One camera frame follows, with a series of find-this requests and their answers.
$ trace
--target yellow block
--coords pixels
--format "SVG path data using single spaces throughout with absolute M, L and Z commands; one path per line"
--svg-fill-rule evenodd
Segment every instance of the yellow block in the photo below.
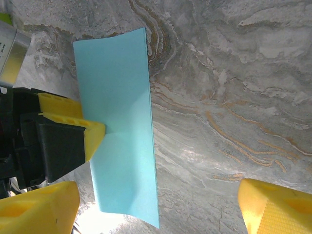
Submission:
M 79 208 L 75 182 L 0 200 L 0 234 L 70 234 Z
M 105 125 L 100 122 L 88 121 L 52 113 L 43 113 L 43 116 L 55 123 L 69 124 L 84 127 L 85 161 L 89 161 L 105 136 Z
M 42 112 L 83 118 L 81 104 L 77 101 L 47 93 L 39 93 L 38 97 Z
M 255 179 L 243 179 L 238 203 L 248 234 L 312 233 L 312 195 Z

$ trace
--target gray marble surface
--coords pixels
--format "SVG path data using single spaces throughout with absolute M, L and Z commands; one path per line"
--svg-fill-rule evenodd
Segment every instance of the gray marble surface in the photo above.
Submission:
M 32 34 L 17 86 L 78 99 L 72 42 L 147 28 L 160 230 L 104 214 L 89 165 L 82 233 L 246 233 L 242 178 L 312 193 L 311 0 L 11 0 Z

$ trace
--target silver canister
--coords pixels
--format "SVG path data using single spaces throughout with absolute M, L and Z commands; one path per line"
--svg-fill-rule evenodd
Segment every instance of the silver canister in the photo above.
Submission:
M 0 86 L 14 85 L 30 42 L 31 38 L 0 21 Z

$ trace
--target paper sheet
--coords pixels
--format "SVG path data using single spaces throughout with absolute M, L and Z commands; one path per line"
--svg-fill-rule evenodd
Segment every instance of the paper sheet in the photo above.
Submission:
M 74 51 L 84 118 L 106 124 L 90 161 L 96 202 L 159 228 L 145 28 L 76 41 Z

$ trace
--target yellow plastic pad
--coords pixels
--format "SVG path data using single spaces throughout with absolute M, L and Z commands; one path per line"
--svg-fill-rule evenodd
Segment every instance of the yellow plastic pad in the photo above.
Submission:
M 74 118 L 83 118 L 81 104 L 77 101 L 47 93 L 39 93 L 38 97 L 42 112 Z
M 255 179 L 243 179 L 238 203 L 248 234 L 312 233 L 312 195 Z
M 69 234 L 79 208 L 75 182 L 0 200 L 0 234 Z
M 86 162 L 91 159 L 105 136 L 105 125 L 100 122 L 80 118 L 43 113 L 43 116 L 53 122 L 84 127 L 84 151 Z

